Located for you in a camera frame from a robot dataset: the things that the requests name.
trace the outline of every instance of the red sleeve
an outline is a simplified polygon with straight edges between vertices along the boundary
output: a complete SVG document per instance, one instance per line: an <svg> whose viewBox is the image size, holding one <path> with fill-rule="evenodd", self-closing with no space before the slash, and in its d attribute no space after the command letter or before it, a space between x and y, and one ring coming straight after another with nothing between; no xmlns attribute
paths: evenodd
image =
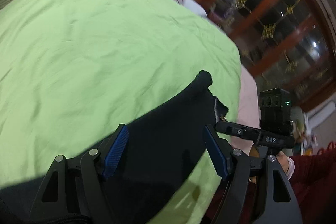
<svg viewBox="0 0 336 224"><path fill-rule="evenodd" d="M336 149L327 150L322 155L293 156L295 170L289 180L295 183L312 183L325 177L336 162Z"/></svg>

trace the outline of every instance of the metal bolt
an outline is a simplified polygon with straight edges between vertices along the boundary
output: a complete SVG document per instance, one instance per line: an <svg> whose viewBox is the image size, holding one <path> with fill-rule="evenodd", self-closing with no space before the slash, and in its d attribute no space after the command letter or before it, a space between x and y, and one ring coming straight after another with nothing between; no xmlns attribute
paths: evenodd
<svg viewBox="0 0 336 224"><path fill-rule="evenodd" d="M268 157L267 157L271 162L274 162L274 161L276 161L276 157L275 156L273 156L273 155L268 155Z"/></svg>
<svg viewBox="0 0 336 224"><path fill-rule="evenodd" d="M95 156L95 155L97 155L98 154L98 149L91 149L90 151L89 151L89 154L91 155L91 156Z"/></svg>
<svg viewBox="0 0 336 224"><path fill-rule="evenodd" d="M56 160L57 162L61 162L63 159L64 159L63 155L58 155L58 156L56 156L56 158L55 158L55 160Z"/></svg>
<svg viewBox="0 0 336 224"><path fill-rule="evenodd" d="M233 153L233 155L240 156L242 154L242 151L240 149L236 148L232 151L232 153Z"/></svg>

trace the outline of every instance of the black cloth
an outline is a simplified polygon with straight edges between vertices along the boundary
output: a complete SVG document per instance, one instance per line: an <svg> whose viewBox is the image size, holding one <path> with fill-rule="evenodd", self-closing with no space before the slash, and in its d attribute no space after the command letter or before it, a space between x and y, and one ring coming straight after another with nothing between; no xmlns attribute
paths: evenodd
<svg viewBox="0 0 336 224"><path fill-rule="evenodd" d="M211 75L201 71L181 93L127 125L129 140L115 175L102 184L120 223L149 221L199 161L205 150L204 126L214 125L216 115L225 116L228 111L208 90L211 84ZM0 199L26 220L38 182L1 190Z"/></svg>

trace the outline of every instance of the green fabric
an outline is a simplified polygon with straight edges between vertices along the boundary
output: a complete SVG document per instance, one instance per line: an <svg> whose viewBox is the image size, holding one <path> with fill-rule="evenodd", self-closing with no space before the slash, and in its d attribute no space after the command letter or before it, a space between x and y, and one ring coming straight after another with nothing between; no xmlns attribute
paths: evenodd
<svg viewBox="0 0 336 224"><path fill-rule="evenodd" d="M234 121L240 69L235 44L172 0L14 0L0 11L0 187L45 174L200 70ZM198 223L219 182L205 152L152 223Z"/></svg>

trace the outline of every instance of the maroon clothing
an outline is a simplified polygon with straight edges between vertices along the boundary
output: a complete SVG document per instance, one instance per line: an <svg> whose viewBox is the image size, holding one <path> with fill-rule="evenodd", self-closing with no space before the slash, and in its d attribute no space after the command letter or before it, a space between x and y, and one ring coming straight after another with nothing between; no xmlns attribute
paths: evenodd
<svg viewBox="0 0 336 224"><path fill-rule="evenodd" d="M336 149L322 155L293 156L295 171L289 180L299 203L304 224L336 223ZM250 223L254 184L249 183L239 223ZM221 186L206 212L212 219L221 202Z"/></svg>

